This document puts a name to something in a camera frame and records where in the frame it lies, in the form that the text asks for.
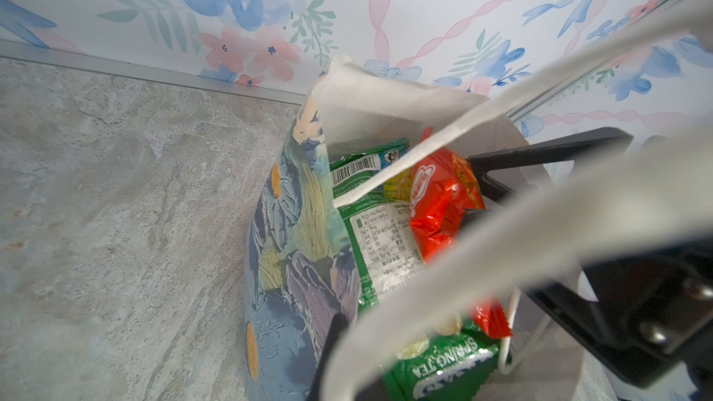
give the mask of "barcode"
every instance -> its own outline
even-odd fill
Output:
[[[379,155],[362,156],[349,164],[332,171],[332,186],[336,186],[348,179],[350,176],[361,171],[380,171],[381,161]]]

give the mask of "nutrition label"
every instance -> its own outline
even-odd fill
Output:
[[[423,267],[409,226],[408,203],[388,203],[352,216],[352,228],[377,295],[398,288]]]

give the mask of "gray marble surface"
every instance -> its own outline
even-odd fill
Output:
[[[241,400],[245,226],[297,106],[0,59],[0,400]]]

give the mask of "marble countertop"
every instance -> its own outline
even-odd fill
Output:
[[[0,400],[243,399],[245,226],[297,110],[0,59]]]

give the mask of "white bag handle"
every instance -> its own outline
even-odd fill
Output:
[[[631,30],[562,59],[509,86],[499,97],[463,115],[416,146],[401,160],[335,201],[350,203],[468,129],[554,87],[562,78],[601,63],[633,46],[704,27],[713,20],[713,0],[693,0],[651,16]],[[377,378],[382,365],[421,332],[473,300],[577,262],[643,251],[713,227],[713,131],[699,130],[632,158],[608,156],[563,186],[549,186],[463,233],[459,244],[433,266],[370,310],[336,344],[327,361],[323,401],[351,401]]]
[[[590,44],[566,58],[558,59],[534,75],[508,85],[498,96],[467,111],[379,174],[335,198],[334,207],[339,208],[361,199],[372,189],[412,167],[475,126],[493,120],[515,106],[533,101],[567,79],[579,77],[606,60],[637,46],[656,42],[678,31],[701,27],[713,27],[713,0],[686,0],[669,10],[651,14],[636,25],[625,28],[602,42]]]

